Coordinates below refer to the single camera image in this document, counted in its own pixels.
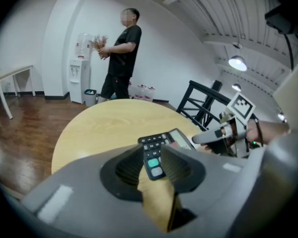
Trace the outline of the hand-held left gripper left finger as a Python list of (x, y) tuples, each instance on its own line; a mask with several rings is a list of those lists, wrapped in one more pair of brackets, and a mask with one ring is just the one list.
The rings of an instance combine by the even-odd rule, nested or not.
[(21, 200), (40, 237), (159, 238), (138, 202), (120, 200), (101, 183), (100, 169), (131, 146), (80, 158), (41, 182)]

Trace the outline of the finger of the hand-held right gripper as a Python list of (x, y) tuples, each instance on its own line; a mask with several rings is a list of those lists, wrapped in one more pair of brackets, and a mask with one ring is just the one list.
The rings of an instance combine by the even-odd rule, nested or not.
[(201, 134), (194, 135), (192, 142), (195, 144), (208, 144), (217, 142), (232, 136), (232, 127), (228, 123), (222, 123), (218, 127), (204, 131)]
[(230, 152), (230, 145), (226, 140), (218, 140), (206, 144), (215, 154), (228, 155)]

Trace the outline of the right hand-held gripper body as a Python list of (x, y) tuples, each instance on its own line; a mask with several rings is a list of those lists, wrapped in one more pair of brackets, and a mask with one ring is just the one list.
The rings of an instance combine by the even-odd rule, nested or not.
[(227, 154), (237, 158), (247, 158), (250, 154), (247, 136), (248, 121), (255, 105), (241, 93), (236, 93), (220, 113), (221, 131)]

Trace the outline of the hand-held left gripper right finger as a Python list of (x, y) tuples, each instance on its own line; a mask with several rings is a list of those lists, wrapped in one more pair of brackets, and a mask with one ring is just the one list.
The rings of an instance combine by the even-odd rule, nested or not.
[(161, 164), (183, 210), (171, 238), (225, 238), (258, 178), (264, 150), (239, 159), (164, 146)]

